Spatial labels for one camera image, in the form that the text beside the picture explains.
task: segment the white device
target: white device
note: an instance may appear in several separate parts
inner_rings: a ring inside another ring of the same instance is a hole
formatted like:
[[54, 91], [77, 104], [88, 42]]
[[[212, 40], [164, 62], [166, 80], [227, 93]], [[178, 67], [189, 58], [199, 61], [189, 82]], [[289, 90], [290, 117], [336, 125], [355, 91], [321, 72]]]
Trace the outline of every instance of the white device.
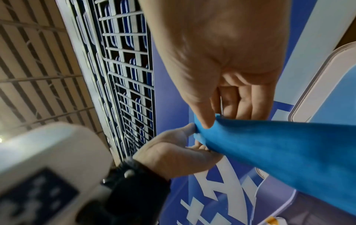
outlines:
[[0, 143], [0, 224], [71, 225], [100, 183], [110, 152], [88, 128], [53, 123]]

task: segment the blue fabric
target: blue fabric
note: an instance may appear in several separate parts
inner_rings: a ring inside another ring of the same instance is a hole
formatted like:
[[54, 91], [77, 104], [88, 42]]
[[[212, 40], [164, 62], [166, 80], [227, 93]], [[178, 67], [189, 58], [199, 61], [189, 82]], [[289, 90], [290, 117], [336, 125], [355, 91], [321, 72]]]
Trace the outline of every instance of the blue fabric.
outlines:
[[209, 149], [356, 215], [356, 126], [229, 120], [210, 129], [195, 116], [194, 137]]

